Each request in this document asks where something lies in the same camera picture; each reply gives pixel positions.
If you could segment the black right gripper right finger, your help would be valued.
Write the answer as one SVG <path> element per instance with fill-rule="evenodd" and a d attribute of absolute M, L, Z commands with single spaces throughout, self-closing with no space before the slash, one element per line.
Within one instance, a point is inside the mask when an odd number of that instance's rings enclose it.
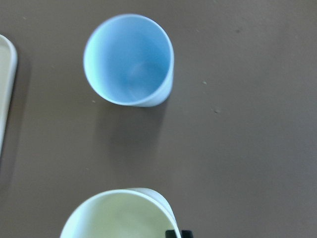
<path fill-rule="evenodd" d="M 193 238 L 193 232 L 191 230 L 182 230 L 182 238 Z"/>

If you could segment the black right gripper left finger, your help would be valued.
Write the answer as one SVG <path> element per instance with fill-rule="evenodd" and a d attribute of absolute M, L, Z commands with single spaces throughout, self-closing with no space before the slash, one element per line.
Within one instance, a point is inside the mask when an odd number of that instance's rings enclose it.
<path fill-rule="evenodd" d="M 165 231 L 165 238 L 176 238 L 175 230 Z"/>

